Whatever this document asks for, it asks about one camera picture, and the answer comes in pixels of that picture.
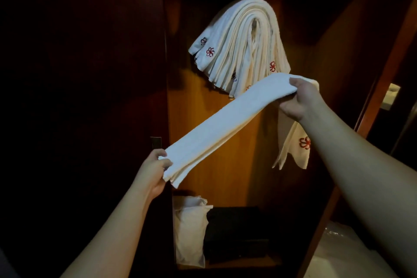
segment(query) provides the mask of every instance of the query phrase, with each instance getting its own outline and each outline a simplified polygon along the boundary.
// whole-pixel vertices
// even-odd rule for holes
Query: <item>red flower logo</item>
[[[212,57],[214,55],[214,48],[209,47],[208,50],[206,51],[206,54],[208,57]]]
[[[272,61],[272,62],[269,64],[269,70],[270,70],[270,71],[272,71],[272,72],[274,72],[274,71],[276,70],[276,67],[275,67],[275,62],[274,62],[274,61]]]
[[[305,149],[310,149],[310,145],[311,145],[311,140],[309,139],[308,136],[306,136],[305,138],[300,138],[300,147],[305,148]]]

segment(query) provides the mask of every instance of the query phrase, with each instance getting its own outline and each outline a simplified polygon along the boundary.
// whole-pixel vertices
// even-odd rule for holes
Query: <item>wooden cabinet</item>
[[[149,137],[167,147],[229,102],[187,50],[233,0],[3,1],[1,244],[23,277],[56,277],[127,190]],[[361,128],[394,41],[408,46],[398,38],[412,0],[267,1],[291,72],[316,79],[329,106]],[[304,275],[340,192],[314,146],[307,170],[291,158],[281,171],[270,168],[276,113],[266,107],[180,186],[215,206],[260,207],[273,220],[271,253],[199,275],[247,267],[260,276]],[[374,116],[366,119],[372,125]],[[132,277],[195,274],[175,265],[171,196],[168,185],[152,203]]]

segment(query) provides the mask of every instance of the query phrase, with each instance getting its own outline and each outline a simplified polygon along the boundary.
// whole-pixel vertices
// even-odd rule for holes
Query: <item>towel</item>
[[[256,82],[165,150],[173,165],[164,172],[164,180],[171,181],[177,188],[193,167],[248,124],[264,107],[295,93],[297,88],[289,84],[290,77],[303,78],[318,87],[315,80],[284,73],[274,73]],[[300,152],[309,151],[309,147],[301,142],[289,145],[287,151],[291,147],[298,147]]]
[[[195,64],[216,87],[238,97],[268,75],[289,73],[274,9],[264,0],[237,0],[221,10],[189,49]],[[279,154],[273,167],[282,169],[287,154],[307,168],[310,139],[279,110]]]

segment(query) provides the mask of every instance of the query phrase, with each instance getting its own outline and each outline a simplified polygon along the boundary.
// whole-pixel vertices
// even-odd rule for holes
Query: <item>white bag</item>
[[[175,257],[177,264],[204,268],[204,235],[207,212],[212,209],[207,200],[191,196],[174,196]]]

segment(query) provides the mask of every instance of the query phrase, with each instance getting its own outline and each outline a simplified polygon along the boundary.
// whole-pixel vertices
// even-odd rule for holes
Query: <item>cabinet door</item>
[[[129,188],[150,136],[167,147],[162,9],[162,0],[3,0],[0,237],[22,277],[59,276]],[[150,208],[133,272],[174,264],[166,224],[170,186]]]

